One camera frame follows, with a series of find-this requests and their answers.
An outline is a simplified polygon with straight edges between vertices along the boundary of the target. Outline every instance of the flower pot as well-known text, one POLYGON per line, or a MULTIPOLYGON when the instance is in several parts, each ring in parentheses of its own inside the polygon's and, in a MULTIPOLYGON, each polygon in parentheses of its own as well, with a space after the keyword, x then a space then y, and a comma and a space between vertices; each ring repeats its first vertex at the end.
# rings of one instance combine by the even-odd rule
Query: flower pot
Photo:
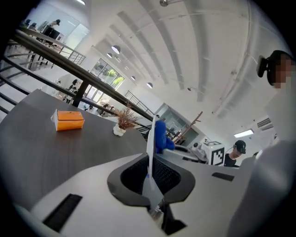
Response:
POLYGON ((117 136, 122 137, 126 130, 119 128, 118 124, 113 127, 113 133, 117 136))

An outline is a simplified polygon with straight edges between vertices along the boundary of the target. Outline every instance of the orange tissue box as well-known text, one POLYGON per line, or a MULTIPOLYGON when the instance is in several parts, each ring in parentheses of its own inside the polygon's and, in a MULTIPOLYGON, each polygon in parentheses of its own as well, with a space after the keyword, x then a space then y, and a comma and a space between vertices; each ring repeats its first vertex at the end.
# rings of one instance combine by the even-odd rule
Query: orange tissue box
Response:
POLYGON ((51 120, 55 123, 57 131, 81 129, 84 124, 84 118, 81 112, 59 111, 51 116, 51 120))

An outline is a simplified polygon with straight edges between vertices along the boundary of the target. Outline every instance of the blue plush toy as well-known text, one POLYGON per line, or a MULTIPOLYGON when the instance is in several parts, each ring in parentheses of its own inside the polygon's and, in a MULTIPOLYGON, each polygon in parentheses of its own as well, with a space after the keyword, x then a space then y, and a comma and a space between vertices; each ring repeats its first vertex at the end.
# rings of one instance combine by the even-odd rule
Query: blue plush toy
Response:
POLYGON ((162 120, 155 122, 155 146, 156 153, 161 153, 163 149, 168 148, 170 150, 175 149, 174 142, 166 137, 166 123, 162 120))

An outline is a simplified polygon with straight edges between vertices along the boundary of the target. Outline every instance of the dark table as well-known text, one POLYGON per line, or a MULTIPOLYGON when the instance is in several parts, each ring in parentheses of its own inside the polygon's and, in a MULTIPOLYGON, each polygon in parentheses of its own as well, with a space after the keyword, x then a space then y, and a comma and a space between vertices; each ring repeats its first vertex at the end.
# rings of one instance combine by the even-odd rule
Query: dark table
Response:
POLYGON ((118 137, 114 125, 40 90, 29 94, 0 123, 0 175, 12 200, 30 210, 78 172, 146 152, 138 130, 118 137), (57 132, 50 120, 55 109, 81 111, 83 128, 57 132))

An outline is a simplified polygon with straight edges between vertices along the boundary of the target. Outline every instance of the dried flower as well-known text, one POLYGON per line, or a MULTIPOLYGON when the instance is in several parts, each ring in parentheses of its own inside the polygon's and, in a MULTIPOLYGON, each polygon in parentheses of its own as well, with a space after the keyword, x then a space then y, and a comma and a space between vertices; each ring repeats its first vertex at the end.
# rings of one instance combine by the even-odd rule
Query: dried flower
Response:
POLYGON ((134 115, 132 110, 130 109, 130 105, 128 104, 123 110, 117 113, 118 117, 118 127, 121 129, 128 129, 137 126, 135 123, 139 117, 134 115))

